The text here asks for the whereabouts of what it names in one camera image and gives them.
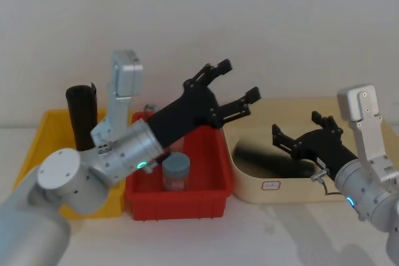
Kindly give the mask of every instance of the cable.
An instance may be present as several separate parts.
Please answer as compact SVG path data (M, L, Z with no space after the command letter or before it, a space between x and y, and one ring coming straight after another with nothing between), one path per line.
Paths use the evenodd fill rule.
M325 182L322 182L322 185L323 185L323 187L324 187L324 191L325 191L325 195L326 196L333 196L333 195L342 195L342 193L341 192L329 192L328 190L327 190L327 185L325 184Z

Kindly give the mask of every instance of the green indicator light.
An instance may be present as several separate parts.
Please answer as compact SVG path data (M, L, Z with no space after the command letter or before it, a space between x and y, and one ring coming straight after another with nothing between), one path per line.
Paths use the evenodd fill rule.
M147 165L147 162L145 162L145 161L140 162L139 164L137 164L137 169L143 168L146 165Z

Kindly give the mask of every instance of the robotic arm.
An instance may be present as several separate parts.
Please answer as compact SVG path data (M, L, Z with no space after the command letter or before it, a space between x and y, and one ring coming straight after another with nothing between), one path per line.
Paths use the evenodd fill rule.
M131 67L140 65L134 54L122 52L118 57L121 55L122 60L114 57L115 65L118 62ZM131 69L119 67L115 67L110 86L114 91L118 89L114 83L123 79L117 79L117 72ZM256 87L223 106L218 105L208 88L215 78L230 70L228 60L217 67L206 65L184 83L179 99L147 122L138 120L124 127L107 116L92 130L95 148L84 152L66 148L48 156L0 206L0 265L57 265L70 236L67 221L57 212L61 205L66 204L81 214L92 213L104 205L110 186L152 164L177 139L199 126L221 128L229 121L249 115L249 104L260 99ZM111 102L116 99L112 105L121 107L122 115L128 113L124 106L126 97L110 92L110 98Z
M378 230L389 232L387 253L399 265L399 171L385 153L375 87L346 88L338 93L338 101L342 118L353 129L358 157L342 144L343 131L333 117L321 117L317 112L312 113L312 121L322 129L293 140L273 125L273 144L293 159L315 162L321 170L311 179L323 184L326 194L323 177L329 176L359 220L368 220Z

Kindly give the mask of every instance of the label sticker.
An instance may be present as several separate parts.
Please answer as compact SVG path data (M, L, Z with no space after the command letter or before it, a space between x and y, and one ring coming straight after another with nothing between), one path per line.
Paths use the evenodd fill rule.
M262 183L262 190L279 190L280 186L280 181L265 181Z

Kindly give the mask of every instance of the white table surface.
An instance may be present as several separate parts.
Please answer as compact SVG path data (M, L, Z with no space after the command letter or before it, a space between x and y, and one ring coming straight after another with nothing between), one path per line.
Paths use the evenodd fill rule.
M0 129L0 201L9 194L35 129ZM346 202L246 204L220 219L71 221L60 266L392 266L387 234L360 222Z

